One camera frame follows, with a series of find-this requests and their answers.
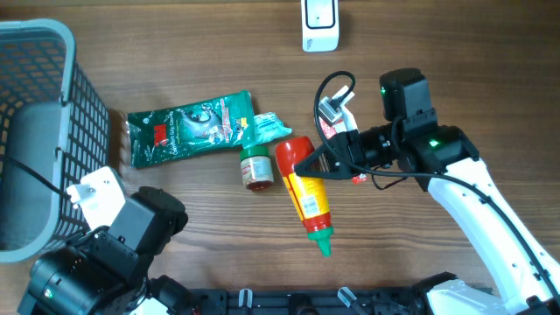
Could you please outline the pink white tissue pack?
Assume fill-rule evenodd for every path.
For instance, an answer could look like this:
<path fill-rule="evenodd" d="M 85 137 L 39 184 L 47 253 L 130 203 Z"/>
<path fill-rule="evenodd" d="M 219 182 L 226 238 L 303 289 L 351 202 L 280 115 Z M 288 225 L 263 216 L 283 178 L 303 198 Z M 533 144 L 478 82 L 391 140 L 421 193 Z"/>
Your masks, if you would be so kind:
<path fill-rule="evenodd" d="M 325 135 L 325 137 L 327 139 L 330 139 L 333 136 L 335 136 L 335 135 L 337 135 L 341 132 L 346 132 L 347 131 L 346 125 L 344 124 L 343 120 L 337 121 L 333 126 L 330 126 L 322 118 L 319 118 L 319 122 L 320 122 L 321 129 L 323 131 L 323 134 Z"/>

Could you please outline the light blue tissue pack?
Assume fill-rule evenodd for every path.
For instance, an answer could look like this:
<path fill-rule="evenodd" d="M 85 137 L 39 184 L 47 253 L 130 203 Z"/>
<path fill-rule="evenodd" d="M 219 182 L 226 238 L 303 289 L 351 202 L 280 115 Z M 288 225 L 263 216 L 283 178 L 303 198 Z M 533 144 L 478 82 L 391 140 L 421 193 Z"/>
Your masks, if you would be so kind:
<path fill-rule="evenodd" d="M 292 128 L 286 127 L 274 112 L 256 115 L 254 122 L 255 137 L 242 146 L 244 149 L 267 144 L 292 133 Z"/>

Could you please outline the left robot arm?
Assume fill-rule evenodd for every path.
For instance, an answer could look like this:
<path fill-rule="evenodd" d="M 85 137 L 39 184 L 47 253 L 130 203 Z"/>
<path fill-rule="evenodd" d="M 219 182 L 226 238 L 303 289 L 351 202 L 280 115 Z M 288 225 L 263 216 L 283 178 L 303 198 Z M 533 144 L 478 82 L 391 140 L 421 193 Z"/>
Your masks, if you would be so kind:
<path fill-rule="evenodd" d="M 188 222 L 186 208 L 168 192 L 142 186 L 113 223 L 72 234 L 63 248 L 31 267 L 20 314 L 192 314 L 184 286 L 148 277 L 155 256 Z"/>

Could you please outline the small jar green lid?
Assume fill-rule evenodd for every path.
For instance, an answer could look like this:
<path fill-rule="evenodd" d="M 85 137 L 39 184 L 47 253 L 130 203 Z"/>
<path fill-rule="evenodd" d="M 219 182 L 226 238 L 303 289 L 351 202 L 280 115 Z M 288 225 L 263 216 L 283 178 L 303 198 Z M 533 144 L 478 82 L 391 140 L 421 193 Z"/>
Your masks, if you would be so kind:
<path fill-rule="evenodd" d="M 269 150 L 257 145 L 240 152 L 241 178 L 245 187 L 257 192 L 267 189 L 274 182 Z"/>

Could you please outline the red sauce bottle yellow label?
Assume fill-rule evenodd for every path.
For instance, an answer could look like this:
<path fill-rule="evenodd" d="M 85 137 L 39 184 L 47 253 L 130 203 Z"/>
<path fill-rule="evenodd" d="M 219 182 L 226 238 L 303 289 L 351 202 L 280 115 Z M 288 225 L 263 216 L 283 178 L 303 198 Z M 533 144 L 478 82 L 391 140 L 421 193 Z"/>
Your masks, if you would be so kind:
<path fill-rule="evenodd" d="M 324 181 L 295 173 L 296 165 L 314 151 L 307 136 L 295 137 L 276 146 L 276 163 L 308 239 L 317 243 L 323 257 L 329 257 L 334 229 Z"/>

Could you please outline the green snack bag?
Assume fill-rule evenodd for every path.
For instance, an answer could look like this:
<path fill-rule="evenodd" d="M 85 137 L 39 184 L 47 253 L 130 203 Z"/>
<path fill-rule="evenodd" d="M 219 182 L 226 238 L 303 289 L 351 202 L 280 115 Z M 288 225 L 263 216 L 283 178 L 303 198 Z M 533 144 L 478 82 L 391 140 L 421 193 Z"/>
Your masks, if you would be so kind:
<path fill-rule="evenodd" d="M 129 113 L 131 166 L 145 168 L 256 140 L 247 90 L 154 111 Z"/>

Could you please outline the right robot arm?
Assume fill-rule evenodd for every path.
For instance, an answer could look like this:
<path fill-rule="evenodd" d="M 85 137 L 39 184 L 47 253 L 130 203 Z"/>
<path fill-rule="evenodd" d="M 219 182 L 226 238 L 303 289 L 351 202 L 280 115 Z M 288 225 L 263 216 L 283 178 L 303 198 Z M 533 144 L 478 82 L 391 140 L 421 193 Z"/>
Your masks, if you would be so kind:
<path fill-rule="evenodd" d="M 524 226 L 493 182 L 487 165 L 458 127 L 438 122 L 428 81 L 416 68 L 379 80 L 385 123 L 359 130 L 344 107 L 352 93 L 316 93 L 317 125 L 343 120 L 343 132 L 296 165 L 301 177 L 343 180 L 360 174 L 414 179 L 459 225 L 488 269 L 497 294 L 444 272 L 414 289 L 410 311 L 421 314 L 556 314 L 559 265 Z"/>

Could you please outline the red snack sachet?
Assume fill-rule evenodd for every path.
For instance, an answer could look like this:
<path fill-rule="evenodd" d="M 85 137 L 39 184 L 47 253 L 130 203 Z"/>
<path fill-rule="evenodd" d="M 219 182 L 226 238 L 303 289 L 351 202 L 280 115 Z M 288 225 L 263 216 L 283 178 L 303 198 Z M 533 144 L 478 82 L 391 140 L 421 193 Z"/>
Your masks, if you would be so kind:
<path fill-rule="evenodd" d="M 368 175 L 367 175 L 367 174 L 364 174 L 364 173 L 361 173 L 361 174 L 359 174 L 359 175 L 357 175 L 357 176 L 355 176 L 355 177 L 352 178 L 352 181 L 353 181 L 353 183 L 354 183 L 355 185 L 364 183 L 364 182 L 366 182 L 367 180 L 368 180 Z"/>

